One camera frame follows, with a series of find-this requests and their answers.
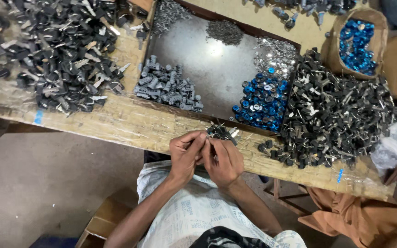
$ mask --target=wooden table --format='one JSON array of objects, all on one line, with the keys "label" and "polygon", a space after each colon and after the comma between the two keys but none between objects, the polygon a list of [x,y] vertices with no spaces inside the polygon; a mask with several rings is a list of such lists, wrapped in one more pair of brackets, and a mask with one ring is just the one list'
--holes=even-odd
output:
[{"label": "wooden table", "polygon": [[[258,9],[252,2],[242,5],[240,1],[228,0],[226,2],[188,0],[188,2],[298,42],[302,45],[302,54],[308,48],[323,46],[326,40],[324,34],[331,29],[335,19],[335,16],[326,14],[323,30],[320,30],[314,16],[306,17],[300,14],[296,26],[286,31],[284,24],[271,12],[272,8],[269,6]],[[203,116],[166,105],[148,103],[133,95],[132,89],[139,79],[138,64],[143,61],[145,50],[138,50],[138,42],[134,36],[127,36],[124,29],[120,31],[122,36],[118,38],[117,50],[111,54],[111,57],[117,60],[118,65],[131,63],[123,79],[124,95],[118,96],[107,91],[105,95],[108,99],[104,107],[97,106],[92,113],[75,113],[67,117],[62,113],[37,110],[35,102],[31,100],[34,96],[33,92],[17,89],[14,87],[14,81],[0,80],[0,118],[160,153],[169,153],[170,139],[190,130],[204,129],[209,125],[209,121]],[[257,151],[257,145],[270,137],[255,130],[241,130],[240,134],[238,148],[244,155],[247,172],[381,200],[387,200],[394,193],[394,184],[384,186],[377,172],[369,169],[367,166],[371,165],[369,157],[360,159],[354,170],[349,170],[341,162],[336,162],[332,168],[309,166],[298,169],[297,166],[284,166]],[[338,182],[340,169],[343,169],[343,172]]]}]

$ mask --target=metal tray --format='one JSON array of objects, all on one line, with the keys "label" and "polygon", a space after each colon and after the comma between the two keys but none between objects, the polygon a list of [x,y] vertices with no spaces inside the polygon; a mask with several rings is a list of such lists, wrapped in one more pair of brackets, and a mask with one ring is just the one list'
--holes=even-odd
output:
[{"label": "metal tray", "polygon": [[[165,65],[184,66],[183,78],[189,77],[196,83],[196,94],[201,96],[204,105],[202,114],[217,117],[229,122],[234,116],[232,107],[240,105],[243,98],[243,81],[252,80],[257,74],[254,65],[257,37],[271,37],[286,41],[300,53],[301,45],[259,28],[240,23],[221,14],[211,12],[196,5],[177,0],[193,11],[192,19],[179,20],[171,30],[162,36],[153,36],[148,44],[146,58],[156,55],[157,61]],[[207,39],[206,28],[209,20],[229,20],[245,32],[238,46],[227,46],[220,41]],[[295,70],[289,79],[291,89]]]}]

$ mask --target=white shirt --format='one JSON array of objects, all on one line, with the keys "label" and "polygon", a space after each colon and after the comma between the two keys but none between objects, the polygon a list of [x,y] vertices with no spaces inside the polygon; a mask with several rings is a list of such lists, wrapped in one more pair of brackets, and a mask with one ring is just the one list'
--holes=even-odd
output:
[{"label": "white shirt", "polygon": [[[168,176],[171,161],[147,163],[137,178],[139,203]],[[258,238],[272,248],[306,248],[303,239],[287,230],[274,238],[257,228],[235,201],[220,194],[206,172],[197,167],[192,180],[159,211],[138,248],[188,248],[206,230],[224,226],[244,237]]]}]

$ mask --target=brown clothing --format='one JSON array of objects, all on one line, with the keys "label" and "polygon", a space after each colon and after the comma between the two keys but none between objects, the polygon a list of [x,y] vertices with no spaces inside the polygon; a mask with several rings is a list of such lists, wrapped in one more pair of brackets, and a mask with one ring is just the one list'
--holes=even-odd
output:
[{"label": "brown clothing", "polygon": [[324,189],[308,188],[320,210],[298,221],[329,236],[344,234],[360,248],[397,239],[397,205]]}]

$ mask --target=concrete floor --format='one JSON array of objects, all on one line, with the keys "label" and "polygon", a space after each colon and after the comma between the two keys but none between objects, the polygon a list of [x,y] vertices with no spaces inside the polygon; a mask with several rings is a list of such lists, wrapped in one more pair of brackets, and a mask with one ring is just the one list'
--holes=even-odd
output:
[{"label": "concrete floor", "polygon": [[[143,150],[69,133],[5,134],[0,139],[0,247],[25,248],[41,234],[78,237],[103,200],[115,193],[137,204],[136,179]],[[308,248],[356,247],[345,236],[328,237],[297,221],[297,215],[262,190],[249,186],[276,214],[284,229],[297,231]],[[284,193],[298,193],[282,183]],[[309,197],[297,202],[316,210]]]}]

